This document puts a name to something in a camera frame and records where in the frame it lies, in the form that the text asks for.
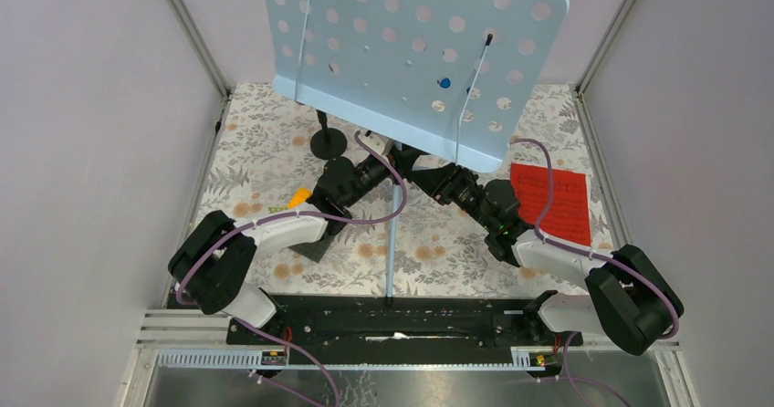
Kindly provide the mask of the light blue music stand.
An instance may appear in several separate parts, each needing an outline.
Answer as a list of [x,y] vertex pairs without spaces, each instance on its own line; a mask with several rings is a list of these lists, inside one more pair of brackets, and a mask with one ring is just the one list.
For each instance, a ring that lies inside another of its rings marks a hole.
[[275,91],[473,172],[509,140],[570,0],[266,0]]

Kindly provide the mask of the red sheet music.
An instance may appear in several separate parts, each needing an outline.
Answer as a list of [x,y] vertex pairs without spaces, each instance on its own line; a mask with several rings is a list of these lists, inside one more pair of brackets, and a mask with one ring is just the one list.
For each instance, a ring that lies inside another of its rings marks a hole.
[[[589,189],[582,173],[554,169],[553,201],[540,229],[580,245],[591,244]],[[520,216],[535,224],[549,198],[548,170],[522,163],[510,165],[510,181],[519,199]]]

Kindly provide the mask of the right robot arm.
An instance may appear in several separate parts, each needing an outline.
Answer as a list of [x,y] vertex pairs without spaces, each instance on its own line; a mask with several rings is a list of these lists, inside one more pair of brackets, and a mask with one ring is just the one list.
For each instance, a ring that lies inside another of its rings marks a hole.
[[635,356],[679,330],[681,299],[646,253],[635,245],[611,252],[550,235],[524,220],[508,180],[481,185],[477,175],[456,164],[412,170],[408,180],[439,204],[455,204],[487,231],[495,259],[540,270],[582,289],[580,295],[547,291],[532,302],[523,330],[545,345],[559,332],[604,335]]

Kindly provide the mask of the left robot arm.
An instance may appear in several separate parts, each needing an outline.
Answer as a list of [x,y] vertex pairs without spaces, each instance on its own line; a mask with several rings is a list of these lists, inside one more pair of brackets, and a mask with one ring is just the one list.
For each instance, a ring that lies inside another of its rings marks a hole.
[[406,195],[395,164],[376,151],[369,152],[362,171],[329,162],[308,199],[245,224],[236,224],[221,210],[207,214],[169,262],[168,271],[178,285],[176,299],[205,315],[224,313],[236,319],[260,343],[275,342],[284,322],[274,299],[246,283],[253,261],[291,246],[316,244],[345,224],[373,225],[397,218],[404,200],[379,218],[355,218],[347,210],[349,200],[359,201],[387,179]]

